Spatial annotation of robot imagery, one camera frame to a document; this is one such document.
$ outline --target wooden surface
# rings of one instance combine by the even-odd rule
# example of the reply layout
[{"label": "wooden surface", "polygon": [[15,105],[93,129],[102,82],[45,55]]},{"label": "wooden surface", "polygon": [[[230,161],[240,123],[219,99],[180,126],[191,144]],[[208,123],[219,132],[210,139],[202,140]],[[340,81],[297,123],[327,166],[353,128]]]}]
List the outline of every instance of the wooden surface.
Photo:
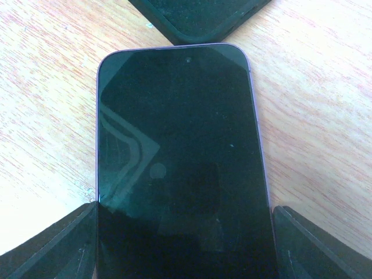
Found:
[{"label": "wooden surface", "polygon": [[[1,0],[0,254],[94,199],[96,70],[170,45],[147,24],[126,0]],[[226,40],[251,60],[273,205],[370,258],[371,28],[368,0],[273,0]]]}]

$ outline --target black smartphone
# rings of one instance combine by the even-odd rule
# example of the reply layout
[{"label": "black smartphone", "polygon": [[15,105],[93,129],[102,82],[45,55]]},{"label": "black smartphone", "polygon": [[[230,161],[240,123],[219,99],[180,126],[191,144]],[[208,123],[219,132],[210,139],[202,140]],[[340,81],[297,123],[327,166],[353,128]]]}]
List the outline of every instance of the black smartphone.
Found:
[{"label": "black smartphone", "polygon": [[97,103],[98,278],[277,278],[240,49],[115,52]]},{"label": "black smartphone", "polygon": [[174,45],[220,42],[270,0],[129,0]]}]

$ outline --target black device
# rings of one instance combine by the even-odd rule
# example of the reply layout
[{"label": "black device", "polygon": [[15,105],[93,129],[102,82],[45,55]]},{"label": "black device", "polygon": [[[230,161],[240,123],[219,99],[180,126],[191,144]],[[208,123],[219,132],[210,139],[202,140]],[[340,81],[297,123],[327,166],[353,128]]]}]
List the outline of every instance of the black device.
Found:
[{"label": "black device", "polygon": [[113,53],[98,71],[97,119],[99,278],[277,278],[240,49]]},{"label": "black device", "polygon": [[129,0],[174,45],[220,42],[270,0]]}]

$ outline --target wood grain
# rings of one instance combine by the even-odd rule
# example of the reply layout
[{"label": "wood grain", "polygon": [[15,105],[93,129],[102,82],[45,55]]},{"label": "wood grain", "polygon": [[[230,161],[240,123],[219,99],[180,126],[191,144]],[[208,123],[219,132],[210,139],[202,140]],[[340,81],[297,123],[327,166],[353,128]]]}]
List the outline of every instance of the wood grain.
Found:
[{"label": "wood grain", "polygon": [[[273,0],[226,39],[251,60],[273,206],[369,258],[371,22],[367,0]],[[146,24],[126,0],[0,3],[0,254],[94,199],[96,70],[170,45]]]}]

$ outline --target phone screen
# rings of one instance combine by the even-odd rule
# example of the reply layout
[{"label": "phone screen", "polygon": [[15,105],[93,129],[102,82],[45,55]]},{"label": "phone screen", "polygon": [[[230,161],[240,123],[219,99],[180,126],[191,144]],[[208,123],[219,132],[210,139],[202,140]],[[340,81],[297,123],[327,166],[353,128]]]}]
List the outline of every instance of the phone screen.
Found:
[{"label": "phone screen", "polygon": [[98,278],[277,278],[248,61],[121,51],[98,71]]}]

